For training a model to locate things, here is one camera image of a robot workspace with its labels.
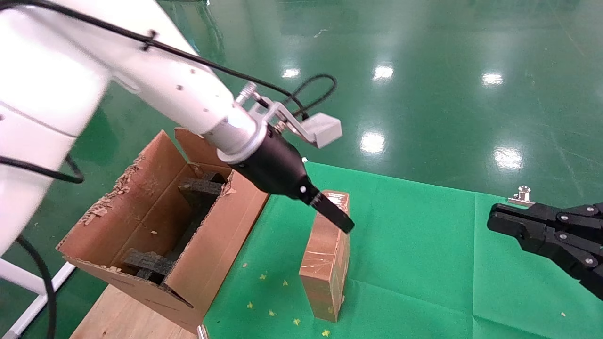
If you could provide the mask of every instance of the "green mat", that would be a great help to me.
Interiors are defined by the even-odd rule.
[[[350,193],[339,322],[314,319],[298,277],[313,210],[271,197],[204,320],[212,339],[603,338],[602,301],[487,229],[502,198],[306,165],[319,188]]]

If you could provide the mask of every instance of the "wooden board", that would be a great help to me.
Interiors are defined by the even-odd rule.
[[[109,285],[71,339],[197,339],[152,309]]]

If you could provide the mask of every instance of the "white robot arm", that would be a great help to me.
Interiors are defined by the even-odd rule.
[[[346,232],[353,227],[311,184],[299,153],[280,135],[289,128],[322,147],[341,136],[339,121],[322,113],[297,121],[253,83],[235,100],[209,67],[195,62],[194,50],[153,0],[0,1],[0,45],[0,159],[57,171],[116,80],[213,143],[220,159],[258,188],[301,199]],[[248,98],[258,102],[249,112],[242,108]],[[0,255],[51,182],[0,162]]]

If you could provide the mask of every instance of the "small cardboard box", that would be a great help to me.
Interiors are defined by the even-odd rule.
[[[324,195],[349,214],[348,193]],[[337,322],[349,260],[350,236],[317,213],[299,273],[314,317]]]
[[[203,138],[183,128],[175,135],[190,163],[161,131],[57,249],[71,264],[196,333],[268,194],[221,162]],[[204,172],[218,172],[228,181],[163,284],[132,275],[124,253],[163,256],[174,248],[192,215],[178,184]]]

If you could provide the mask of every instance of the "green epoxy floor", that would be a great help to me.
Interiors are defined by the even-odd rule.
[[[316,73],[339,79],[320,110],[342,120],[344,136],[320,151],[295,142],[310,161],[501,196],[529,185],[534,199],[560,207],[603,201],[599,1],[160,3],[213,61],[289,89]],[[243,85],[220,77],[233,91]],[[51,271],[63,263],[54,250],[63,235],[173,127],[110,87],[72,152],[86,183],[54,183],[25,231]],[[35,271],[16,247],[3,258]],[[71,277],[59,293],[57,338],[69,337],[104,286]],[[0,282],[0,334],[33,299]],[[45,328],[42,317],[24,337]]]

